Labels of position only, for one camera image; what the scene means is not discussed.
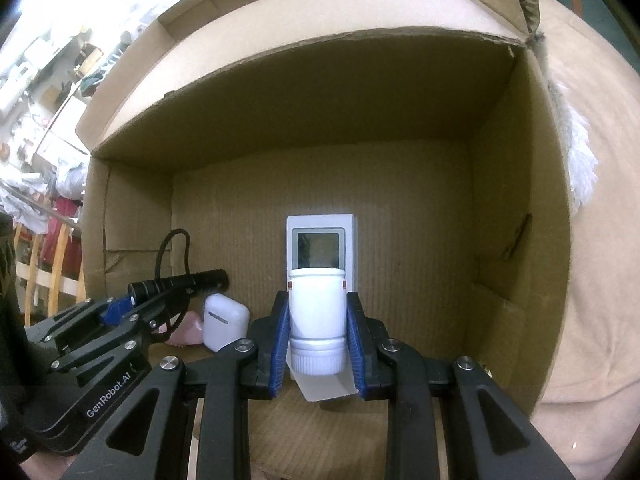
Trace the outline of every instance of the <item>wooden chair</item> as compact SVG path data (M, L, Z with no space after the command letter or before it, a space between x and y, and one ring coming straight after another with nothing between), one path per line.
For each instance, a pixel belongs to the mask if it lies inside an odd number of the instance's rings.
M18 224L15 228L14 248L17 250L20 234L25 227ZM24 324L31 325L31 310L33 308L34 292L36 285L44 286L49 289L49 301L47 303L47 317L54 316L58 312L58 301L60 292L75 296L76 301L84 301L86 299L86 291L84 290L84 270L80 265L80 273L78 280L72 280L62 276L62 263L65 259L66 244L71 234L71 227L67 224L60 226L60 233L56 242L56 250L53 256L53 265L51 272L38 268L40 260L40 246L44 235L33 235L33 247L31 249L31 257L29 265L16 261L15 272L19 278L27 280L27 287L24 295Z

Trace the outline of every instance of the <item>black cable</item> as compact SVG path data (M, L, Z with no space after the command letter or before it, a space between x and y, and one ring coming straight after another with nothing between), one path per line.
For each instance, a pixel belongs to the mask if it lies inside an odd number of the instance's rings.
M164 256L164 251L175 235L184 235L184 273L191 274L191 271L189 270L189 246L191 245L191 236L186 229L173 229L167 236L164 237L164 240L162 240L160 248L158 249L158 254L156 254L156 268L154 269L154 277L156 280L160 279L160 269L162 267L162 257ZM169 325L169 323L167 323L166 332L169 336L171 336L175 329L178 328L178 325L182 323L184 316L186 316L187 314L188 307L189 305L187 304L187 307L178 315L178 319L175 320L175 323L173 323L172 325Z
M191 245L191 236L189 236L189 232L186 229L174 229L169 231L169 234L164 237L164 240L162 240L160 248L158 249L158 254L156 254L156 268L154 270L154 277L156 280L160 279L160 269L162 267L164 251L166 250L167 245L169 245L171 238L175 235L184 235L184 273L191 274L191 271L189 270L189 246Z

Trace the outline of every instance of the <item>digital display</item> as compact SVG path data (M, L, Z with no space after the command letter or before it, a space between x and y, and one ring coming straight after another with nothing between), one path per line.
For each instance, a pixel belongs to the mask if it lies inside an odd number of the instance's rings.
M298 268L340 269L338 233L298 233Z

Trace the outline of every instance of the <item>cardboard wall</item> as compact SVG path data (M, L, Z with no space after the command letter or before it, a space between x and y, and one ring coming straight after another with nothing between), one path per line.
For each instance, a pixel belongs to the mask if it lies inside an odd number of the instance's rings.
M462 140L277 150L174 178L174 227L191 267L223 267L253 317L286 286L286 218L354 213L358 293L394 337L460 352L472 279L472 183Z

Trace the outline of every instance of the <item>white fluffy material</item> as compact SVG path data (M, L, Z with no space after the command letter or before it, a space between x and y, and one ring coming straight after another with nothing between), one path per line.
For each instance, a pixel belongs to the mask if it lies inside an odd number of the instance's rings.
M574 212L576 212L581 205L591 200L593 185L598 180L595 173L598 160L588 146L589 121L571 106L568 108L571 120L571 143L567 154L567 164L571 193L574 198Z

